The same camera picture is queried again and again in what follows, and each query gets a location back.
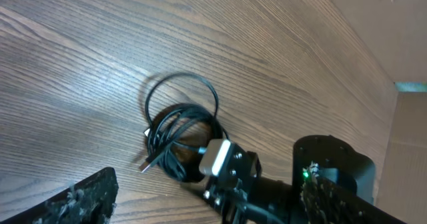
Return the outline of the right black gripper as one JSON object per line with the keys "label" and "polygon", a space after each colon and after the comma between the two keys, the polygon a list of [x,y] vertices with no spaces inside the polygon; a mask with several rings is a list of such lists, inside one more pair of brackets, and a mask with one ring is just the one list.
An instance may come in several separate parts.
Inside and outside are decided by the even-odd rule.
{"label": "right black gripper", "polygon": [[222,217],[223,224],[262,223],[262,209],[253,202],[254,183],[262,167],[258,155],[231,144],[217,177],[209,178],[206,190],[211,194],[207,202]]}

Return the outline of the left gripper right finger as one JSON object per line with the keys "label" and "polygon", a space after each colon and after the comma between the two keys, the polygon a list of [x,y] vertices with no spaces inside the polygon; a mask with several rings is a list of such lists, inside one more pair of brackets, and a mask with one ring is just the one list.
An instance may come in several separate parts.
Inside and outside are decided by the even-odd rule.
{"label": "left gripper right finger", "polygon": [[404,224],[320,175],[317,163],[303,168],[300,200],[309,224]]}

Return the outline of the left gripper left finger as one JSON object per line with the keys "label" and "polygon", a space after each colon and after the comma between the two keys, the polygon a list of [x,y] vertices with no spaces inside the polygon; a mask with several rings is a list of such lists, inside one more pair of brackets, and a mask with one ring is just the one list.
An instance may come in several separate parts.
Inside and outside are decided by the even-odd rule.
{"label": "left gripper left finger", "polygon": [[117,204],[115,169],[105,167],[1,224],[105,224]]}

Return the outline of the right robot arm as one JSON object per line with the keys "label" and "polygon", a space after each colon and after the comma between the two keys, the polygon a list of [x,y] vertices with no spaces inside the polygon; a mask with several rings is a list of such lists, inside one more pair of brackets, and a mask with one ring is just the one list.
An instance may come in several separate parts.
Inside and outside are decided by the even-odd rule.
{"label": "right robot arm", "polygon": [[309,135],[293,147],[292,182],[262,176],[258,155],[213,139],[199,164],[209,178],[205,200],[222,223],[398,224],[375,207],[371,158],[331,135]]}

